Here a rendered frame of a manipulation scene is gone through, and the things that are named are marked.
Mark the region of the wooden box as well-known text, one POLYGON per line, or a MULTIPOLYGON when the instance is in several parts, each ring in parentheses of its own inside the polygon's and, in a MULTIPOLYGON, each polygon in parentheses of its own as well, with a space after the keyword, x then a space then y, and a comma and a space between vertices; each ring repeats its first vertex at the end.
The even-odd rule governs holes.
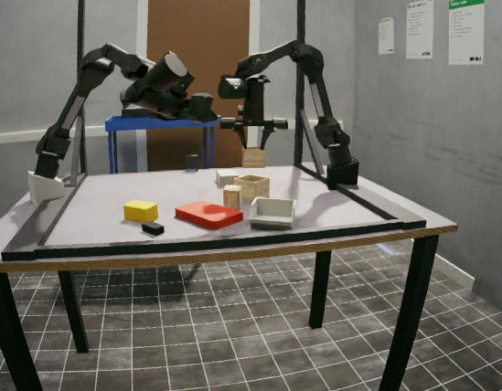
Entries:
POLYGON ((240 210, 241 185, 226 185, 223 190, 223 203, 225 207, 240 210))
POLYGON ((265 148, 260 146, 242 146, 242 168, 265 168, 265 148))
POLYGON ((270 178, 246 174, 234 179, 234 185, 241 185, 241 200, 253 202, 256 197, 270 197, 270 178))

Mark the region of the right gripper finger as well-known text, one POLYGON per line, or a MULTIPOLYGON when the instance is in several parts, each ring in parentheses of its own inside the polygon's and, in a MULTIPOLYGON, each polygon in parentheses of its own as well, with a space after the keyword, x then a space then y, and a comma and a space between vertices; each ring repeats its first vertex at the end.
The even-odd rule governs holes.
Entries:
POLYGON ((208 122, 213 122, 216 121, 218 116, 215 114, 215 112, 210 109, 209 116, 208 116, 208 122))
POLYGON ((182 111, 179 114, 178 118, 164 118, 162 117, 162 121, 177 121, 177 120, 187 120, 187 111, 182 111))

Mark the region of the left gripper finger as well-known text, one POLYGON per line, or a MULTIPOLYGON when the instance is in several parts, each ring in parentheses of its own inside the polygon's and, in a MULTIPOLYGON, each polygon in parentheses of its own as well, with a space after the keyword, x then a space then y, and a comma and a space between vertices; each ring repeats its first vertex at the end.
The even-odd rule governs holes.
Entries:
POLYGON ((238 133, 238 135, 240 136, 240 139, 241 139, 241 142, 242 142, 243 148, 244 148, 245 150, 247 150, 246 140, 245 140, 245 133, 244 133, 244 128, 242 128, 242 130, 234 130, 234 128, 233 128, 233 131, 238 133))
POLYGON ((271 134, 271 132, 274 132, 274 130, 265 130, 264 128, 262 128, 261 150, 263 150, 264 145, 265 145, 269 135, 271 134))

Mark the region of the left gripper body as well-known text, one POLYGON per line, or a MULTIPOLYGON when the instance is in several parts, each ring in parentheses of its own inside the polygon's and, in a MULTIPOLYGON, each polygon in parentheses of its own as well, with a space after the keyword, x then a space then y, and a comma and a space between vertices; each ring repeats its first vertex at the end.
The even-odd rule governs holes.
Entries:
POLYGON ((273 130, 275 127, 276 129, 286 130, 288 129, 288 121, 285 118, 273 118, 273 121, 265 121, 264 99, 243 99, 243 120, 222 118, 220 120, 220 129, 234 128, 234 130, 242 130, 243 126, 263 126, 265 130, 273 130), (243 124, 235 122, 243 122, 243 124))

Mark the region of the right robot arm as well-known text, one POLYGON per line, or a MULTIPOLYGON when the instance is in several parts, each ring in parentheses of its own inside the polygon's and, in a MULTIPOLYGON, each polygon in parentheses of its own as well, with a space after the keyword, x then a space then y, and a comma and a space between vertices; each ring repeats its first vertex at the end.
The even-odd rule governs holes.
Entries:
POLYGON ((103 47, 91 50, 83 57, 78 69, 78 82, 57 123, 47 129, 37 144, 36 153, 39 156, 36 171, 33 174, 49 179, 57 177, 59 159, 64 160, 69 149, 69 131, 73 123, 91 91, 100 86, 105 78, 114 72, 115 63, 121 68, 121 73, 126 79, 134 81, 127 90, 120 92, 120 101, 124 110, 130 104, 153 110, 162 99, 163 92, 170 88, 180 97, 187 97, 185 90, 195 77, 184 67, 175 53, 168 51, 158 62, 154 63, 136 54, 128 56, 127 52, 123 53, 121 48, 117 48, 119 47, 106 43, 103 47), (107 58, 111 63, 101 58, 107 58), (152 66, 154 67, 151 69, 152 66), (42 153, 42 149, 44 152, 56 155, 42 153))

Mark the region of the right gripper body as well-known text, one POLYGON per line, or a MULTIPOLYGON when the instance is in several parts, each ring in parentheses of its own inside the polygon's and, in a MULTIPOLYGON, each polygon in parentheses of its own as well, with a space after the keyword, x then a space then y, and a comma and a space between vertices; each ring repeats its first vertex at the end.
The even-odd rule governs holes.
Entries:
POLYGON ((189 121, 197 123, 206 123, 208 121, 213 96, 207 93, 195 93, 191 96, 191 100, 184 100, 183 97, 180 97, 171 89, 163 92, 162 99, 153 110, 148 110, 151 119, 161 121, 162 117, 178 118, 182 110, 187 110, 187 119, 189 121))

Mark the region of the orange-red flat rectangular block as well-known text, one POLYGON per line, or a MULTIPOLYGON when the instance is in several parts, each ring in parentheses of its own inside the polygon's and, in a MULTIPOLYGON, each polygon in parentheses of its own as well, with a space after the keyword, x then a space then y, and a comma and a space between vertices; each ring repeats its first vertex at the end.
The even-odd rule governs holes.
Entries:
POLYGON ((218 230, 243 220, 243 212, 204 200, 175 207, 175 216, 213 230, 218 230))

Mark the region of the yellow rectangular block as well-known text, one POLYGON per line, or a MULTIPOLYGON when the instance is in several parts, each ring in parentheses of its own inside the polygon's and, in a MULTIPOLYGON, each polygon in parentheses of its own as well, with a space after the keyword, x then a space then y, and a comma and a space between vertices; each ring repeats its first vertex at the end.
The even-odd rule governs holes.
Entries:
POLYGON ((148 222, 158 218, 157 204, 134 200, 123 205, 124 219, 148 222))

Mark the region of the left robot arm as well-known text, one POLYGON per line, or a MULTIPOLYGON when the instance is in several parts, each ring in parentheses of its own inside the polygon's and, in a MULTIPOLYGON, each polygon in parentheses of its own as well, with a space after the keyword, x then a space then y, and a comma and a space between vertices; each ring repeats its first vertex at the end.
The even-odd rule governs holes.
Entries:
POLYGON ((271 81, 265 75, 260 75, 259 78, 250 77, 256 72, 256 74, 263 72, 272 62, 285 56, 289 56, 298 64, 300 70, 308 78, 318 117, 318 125, 314 126, 315 138, 324 149, 328 150, 330 166, 341 167, 354 162, 355 159, 351 158, 348 149, 350 136, 341 131, 340 124, 331 110, 322 75, 325 65, 322 52, 313 46, 290 40, 268 52, 253 54, 240 60, 234 75, 224 74, 220 77, 218 88, 220 98, 223 100, 264 99, 264 83, 271 83, 271 81), (252 82, 246 81, 246 78, 252 82))

